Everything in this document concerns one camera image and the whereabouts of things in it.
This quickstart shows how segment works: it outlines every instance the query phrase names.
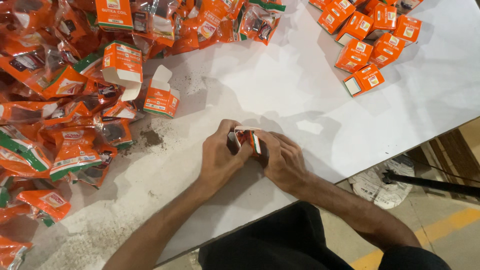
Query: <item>yellow floor line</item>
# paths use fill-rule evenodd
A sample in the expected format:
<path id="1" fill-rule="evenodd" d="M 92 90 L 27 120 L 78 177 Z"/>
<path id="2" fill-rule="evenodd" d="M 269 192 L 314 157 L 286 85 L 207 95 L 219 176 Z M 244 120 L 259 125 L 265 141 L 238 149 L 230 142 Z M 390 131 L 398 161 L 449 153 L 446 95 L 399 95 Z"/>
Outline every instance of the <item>yellow floor line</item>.
<path id="1" fill-rule="evenodd" d="M 460 230 L 477 220 L 480 220 L 480 211 L 472 208 L 466 208 L 448 216 L 446 219 L 437 221 L 424 227 L 423 229 L 416 231 L 415 235 L 417 236 L 420 244 L 425 246 L 428 243 L 432 243 L 437 239 L 445 237 L 453 231 Z M 383 252 L 380 249 L 377 249 L 370 254 L 350 263 L 350 266 L 355 270 L 375 270 L 378 269 L 380 261 L 382 260 L 382 256 Z"/>

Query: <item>forearm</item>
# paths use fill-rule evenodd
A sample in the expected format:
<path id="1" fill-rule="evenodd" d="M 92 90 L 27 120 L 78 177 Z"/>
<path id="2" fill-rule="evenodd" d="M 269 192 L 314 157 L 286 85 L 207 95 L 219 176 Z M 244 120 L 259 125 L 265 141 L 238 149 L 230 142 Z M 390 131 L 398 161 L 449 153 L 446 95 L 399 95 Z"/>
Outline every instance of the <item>forearm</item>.
<path id="1" fill-rule="evenodd" d="M 175 232 L 212 195 L 205 185 L 195 181 L 140 226 L 103 269 L 153 269 Z"/>
<path id="2" fill-rule="evenodd" d="M 383 251 L 402 245 L 421 247 L 412 230 L 393 215 L 312 173 L 296 195 L 337 215 Z"/>

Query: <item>white table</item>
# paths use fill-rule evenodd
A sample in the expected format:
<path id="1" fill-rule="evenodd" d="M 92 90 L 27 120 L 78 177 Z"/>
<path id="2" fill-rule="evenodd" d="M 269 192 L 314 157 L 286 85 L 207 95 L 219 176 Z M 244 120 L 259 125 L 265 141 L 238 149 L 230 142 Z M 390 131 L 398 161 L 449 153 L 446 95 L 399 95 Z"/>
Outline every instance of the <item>white table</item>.
<path id="1" fill-rule="evenodd" d="M 139 143 L 113 161 L 100 190 L 72 186 L 71 213 L 40 225 L 23 269 L 99 269 L 130 233 L 168 203 L 200 170 L 201 145 L 223 118 L 285 133 L 307 166 L 335 183 L 480 115 L 480 12 L 474 0 L 425 0 L 419 42 L 382 69 L 386 82 L 351 98 L 333 67 L 340 51 L 316 23 L 320 11 L 286 0 L 268 47 L 215 45 L 144 65 L 173 72 L 180 90 L 174 120 L 148 115 L 132 125 Z M 145 147 L 147 125 L 161 146 Z M 180 228 L 158 262 L 295 201 L 249 162 Z"/>

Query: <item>pile of packets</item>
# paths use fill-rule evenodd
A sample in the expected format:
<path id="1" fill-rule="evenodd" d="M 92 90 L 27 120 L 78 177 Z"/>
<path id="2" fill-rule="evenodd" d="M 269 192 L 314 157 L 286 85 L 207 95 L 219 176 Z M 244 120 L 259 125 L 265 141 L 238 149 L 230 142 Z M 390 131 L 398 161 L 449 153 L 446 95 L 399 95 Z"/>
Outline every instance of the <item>pile of packets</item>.
<path id="1" fill-rule="evenodd" d="M 100 188 L 142 111 L 173 118 L 179 92 L 142 63 L 247 38 L 268 45 L 281 0 L 0 0 L 0 223 L 47 226 L 71 208 L 60 181 Z M 0 236 L 16 269 L 31 243 Z"/>
<path id="2" fill-rule="evenodd" d="M 351 73 L 343 82 L 358 96 L 385 80 L 379 69 L 417 41 L 422 21 L 406 16 L 423 0 L 309 0 L 323 13 L 318 24 L 344 46 L 335 67 Z"/>

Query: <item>stack of boxes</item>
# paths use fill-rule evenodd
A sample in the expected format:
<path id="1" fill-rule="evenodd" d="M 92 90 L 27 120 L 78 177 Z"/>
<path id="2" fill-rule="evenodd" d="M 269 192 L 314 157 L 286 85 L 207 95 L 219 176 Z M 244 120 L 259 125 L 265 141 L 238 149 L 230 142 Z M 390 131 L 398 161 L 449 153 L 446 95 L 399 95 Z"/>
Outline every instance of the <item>stack of boxes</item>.
<path id="1" fill-rule="evenodd" d="M 343 82 L 353 97 L 383 83 L 379 69 L 417 41 L 422 22 L 405 14 L 422 1 L 309 0 L 323 11 L 318 24 L 344 46 L 335 67 L 351 73 Z"/>

